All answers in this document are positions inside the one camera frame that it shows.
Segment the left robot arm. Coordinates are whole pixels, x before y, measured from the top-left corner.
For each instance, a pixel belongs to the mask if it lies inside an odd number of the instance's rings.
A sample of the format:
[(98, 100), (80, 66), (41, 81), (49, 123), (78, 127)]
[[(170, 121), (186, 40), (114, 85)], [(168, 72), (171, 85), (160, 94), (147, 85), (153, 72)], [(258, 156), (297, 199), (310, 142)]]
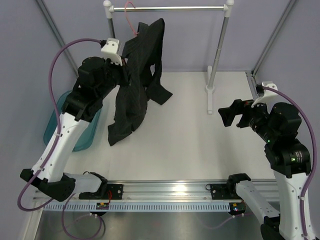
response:
[(83, 132), (103, 107), (104, 98), (116, 87), (129, 85), (123, 61), (88, 57), (78, 68), (78, 78), (63, 103), (56, 130), (45, 151), (20, 178), (53, 200), (63, 202), (77, 193), (90, 193), (103, 199), (106, 179), (97, 173), (69, 174), (64, 169)]

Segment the black pinstriped shirt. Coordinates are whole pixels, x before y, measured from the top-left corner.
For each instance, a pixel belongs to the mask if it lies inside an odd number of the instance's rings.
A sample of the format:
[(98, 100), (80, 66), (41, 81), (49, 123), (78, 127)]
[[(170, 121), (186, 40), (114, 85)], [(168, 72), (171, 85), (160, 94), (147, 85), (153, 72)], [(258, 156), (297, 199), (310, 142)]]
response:
[(142, 124), (148, 101), (163, 105), (173, 95), (161, 84), (165, 21), (159, 18), (150, 25), (140, 22), (138, 34), (128, 40), (122, 56), (126, 61), (129, 86), (121, 86), (115, 99), (113, 124), (108, 126), (110, 146), (125, 139)]

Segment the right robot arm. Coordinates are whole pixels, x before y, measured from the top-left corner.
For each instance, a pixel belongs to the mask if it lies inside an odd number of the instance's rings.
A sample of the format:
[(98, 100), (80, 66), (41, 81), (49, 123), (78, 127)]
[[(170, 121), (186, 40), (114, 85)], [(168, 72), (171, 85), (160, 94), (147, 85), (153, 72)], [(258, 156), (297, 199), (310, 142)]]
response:
[(278, 102), (271, 111), (265, 103), (236, 99), (229, 107), (219, 108), (225, 127), (240, 115), (238, 128), (250, 127), (264, 142), (264, 153), (273, 170), (279, 194), (280, 210), (275, 210), (255, 189), (245, 173), (233, 174), (226, 182), (230, 198), (241, 198), (258, 219), (265, 240), (315, 240), (310, 211), (301, 214), (301, 203), (308, 202), (303, 187), (311, 176), (311, 155), (297, 139), (302, 119), (298, 109)]

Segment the pink wire hanger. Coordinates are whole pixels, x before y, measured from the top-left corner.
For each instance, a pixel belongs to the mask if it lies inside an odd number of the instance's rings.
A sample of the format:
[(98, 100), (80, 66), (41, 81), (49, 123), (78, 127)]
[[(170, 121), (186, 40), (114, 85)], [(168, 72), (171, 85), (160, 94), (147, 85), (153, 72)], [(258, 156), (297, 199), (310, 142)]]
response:
[(124, 4), (124, 15), (125, 15), (125, 19), (130, 27), (130, 30), (133, 33), (134, 37), (137, 37), (139, 35), (139, 24), (138, 22), (135, 20), (133, 21), (132, 18), (132, 12), (129, 10), (129, 8), (135, 10), (136, 6), (134, 4), (134, 2), (132, 0), (127, 0)]

